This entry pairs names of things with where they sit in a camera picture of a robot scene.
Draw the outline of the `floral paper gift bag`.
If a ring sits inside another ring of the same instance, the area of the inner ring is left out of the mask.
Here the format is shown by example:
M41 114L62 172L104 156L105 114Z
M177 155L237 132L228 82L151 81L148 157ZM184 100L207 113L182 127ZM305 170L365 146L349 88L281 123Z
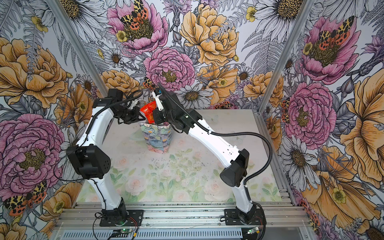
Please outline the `floral paper gift bag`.
M159 154L168 152L173 137L173 129L168 122L156 125L149 124L146 119L139 122L139 126L149 151Z

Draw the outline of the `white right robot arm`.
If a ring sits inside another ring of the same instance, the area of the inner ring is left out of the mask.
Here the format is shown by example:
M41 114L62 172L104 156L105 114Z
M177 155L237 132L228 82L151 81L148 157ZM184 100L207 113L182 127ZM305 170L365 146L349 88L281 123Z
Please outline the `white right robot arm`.
M157 106L153 111L155 124L169 123L210 150L225 167L220 178L232 188L237 209L243 213L250 212L253 204L243 184L243 179L247 176L249 152L245 149L239 150L222 137L214 135L203 116L194 109L184 109L175 99L175 94L156 89L152 95Z

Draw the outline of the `red sauce sachet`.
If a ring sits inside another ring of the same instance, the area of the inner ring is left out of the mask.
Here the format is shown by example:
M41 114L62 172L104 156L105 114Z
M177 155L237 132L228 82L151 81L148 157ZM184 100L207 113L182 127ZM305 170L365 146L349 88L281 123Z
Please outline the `red sauce sachet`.
M157 108L157 103L155 101L153 102L150 102L146 105L144 105L140 111L142 113L144 113L146 119L148 120L148 123L149 124L154 124L155 123L155 120L154 120L154 110Z

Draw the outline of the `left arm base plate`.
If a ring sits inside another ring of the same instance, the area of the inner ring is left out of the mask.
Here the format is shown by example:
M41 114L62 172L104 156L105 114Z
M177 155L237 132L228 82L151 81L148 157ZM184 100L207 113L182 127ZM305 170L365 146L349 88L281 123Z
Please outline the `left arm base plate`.
M100 227L139 227L143 220L143 210L102 210Z

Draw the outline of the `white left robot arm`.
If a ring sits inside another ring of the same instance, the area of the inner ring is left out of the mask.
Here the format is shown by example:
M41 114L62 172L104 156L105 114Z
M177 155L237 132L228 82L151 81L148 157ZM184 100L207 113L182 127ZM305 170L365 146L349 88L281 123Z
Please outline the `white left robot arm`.
M95 189L103 211L115 210L122 202L109 174L111 158L102 150L104 139L114 120L131 124L143 118L136 107L142 95L142 90L136 90L124 97L121 90L110 89L107 97L96 99L85 132L73 147L66 150L66 157L76 174Z

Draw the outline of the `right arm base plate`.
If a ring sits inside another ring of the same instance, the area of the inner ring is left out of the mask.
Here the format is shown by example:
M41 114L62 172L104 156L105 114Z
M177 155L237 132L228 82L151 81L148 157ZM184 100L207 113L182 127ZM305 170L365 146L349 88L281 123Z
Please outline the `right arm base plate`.
M267 224L264 212L258 208L248 213L243 213L238 209L225 209L224 216L221 220L223 220L227 226L261 226Z

